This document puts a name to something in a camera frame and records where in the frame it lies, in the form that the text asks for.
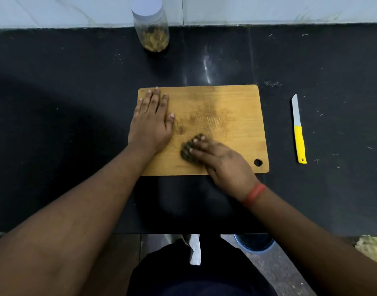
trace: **person's left hand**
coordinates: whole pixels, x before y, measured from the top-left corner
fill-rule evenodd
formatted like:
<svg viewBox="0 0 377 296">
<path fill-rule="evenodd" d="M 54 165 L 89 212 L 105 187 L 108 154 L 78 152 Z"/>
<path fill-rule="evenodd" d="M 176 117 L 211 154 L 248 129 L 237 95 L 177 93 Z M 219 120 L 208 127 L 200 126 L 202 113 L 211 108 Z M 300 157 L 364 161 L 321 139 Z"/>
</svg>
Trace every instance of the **person's left hand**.
<svg viewBox="0 0 377 296">
<path fill-rule="evenodd" d="M 128 134 L 128 144 L 145 148 L 155 155 L 166 147 L 172 137 L 175 114 L 166 116 L 168 94 L 160 98 L 160 89 L 149 90 L 136 105 Z"/>
</svg>

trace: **jar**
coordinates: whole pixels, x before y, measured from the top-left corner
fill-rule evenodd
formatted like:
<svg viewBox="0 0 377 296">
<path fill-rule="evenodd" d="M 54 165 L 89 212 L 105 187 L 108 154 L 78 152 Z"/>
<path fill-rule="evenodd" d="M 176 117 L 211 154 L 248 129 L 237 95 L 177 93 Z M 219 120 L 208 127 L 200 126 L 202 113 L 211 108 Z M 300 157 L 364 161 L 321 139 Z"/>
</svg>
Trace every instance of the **jar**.
<svg viewBox="0 0 377 296">
<path fill-rule="evenodd" d="M 169 43 L 168 22 L 162 0 L 131 0 L 134 26 L 143 47 L 161 52 Z"/>
</svg>

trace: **yellow knife handle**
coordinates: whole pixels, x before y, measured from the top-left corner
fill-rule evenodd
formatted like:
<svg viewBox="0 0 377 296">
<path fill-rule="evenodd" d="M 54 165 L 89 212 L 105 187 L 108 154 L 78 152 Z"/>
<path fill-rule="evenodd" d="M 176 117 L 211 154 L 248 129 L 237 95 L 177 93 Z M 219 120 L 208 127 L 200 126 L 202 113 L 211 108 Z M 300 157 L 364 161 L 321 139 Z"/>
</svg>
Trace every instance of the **yellow knife handle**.
<svg viewBox="0 0 377 296">
<path fill-rule="evenodd" d="M 298 163 L 306 164 L 304 137 L 302 136 L 302 127 L 299 125 L 294 126 L 294 138 L 295 147 L 297 148 Z"/>
</svg>

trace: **person's left arm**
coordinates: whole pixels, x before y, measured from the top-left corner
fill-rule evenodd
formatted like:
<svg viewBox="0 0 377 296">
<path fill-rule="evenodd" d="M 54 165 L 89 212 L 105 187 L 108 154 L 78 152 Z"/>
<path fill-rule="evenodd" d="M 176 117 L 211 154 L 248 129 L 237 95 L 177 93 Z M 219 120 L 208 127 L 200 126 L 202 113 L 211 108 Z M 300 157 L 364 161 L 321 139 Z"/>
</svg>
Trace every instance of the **person's left arm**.
<svg viewBox="0 0 377 296">
<path fill-rule="evenodd" d="M 128 146 L 89 179 L 0 239 L 0 295 L 76 295 L 134 185 L 172 135 L 168 96 L 139 100 Z"/>
</svg>

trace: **wall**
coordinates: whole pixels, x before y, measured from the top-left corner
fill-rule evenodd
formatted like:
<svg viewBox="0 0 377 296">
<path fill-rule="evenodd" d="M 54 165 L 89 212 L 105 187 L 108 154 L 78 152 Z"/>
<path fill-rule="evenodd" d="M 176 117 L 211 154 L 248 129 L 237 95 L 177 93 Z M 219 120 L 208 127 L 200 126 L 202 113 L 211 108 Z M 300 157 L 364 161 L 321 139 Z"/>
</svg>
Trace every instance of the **wall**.
<svg viewBox="0 0 377 296">
<path fill-rule="evenodd" d="M 171 25 L 377 22 L 377 0 L 163 0 Z M 132 26 L 130 0 L 0 0 L 0 28 Z"/>
</svg>

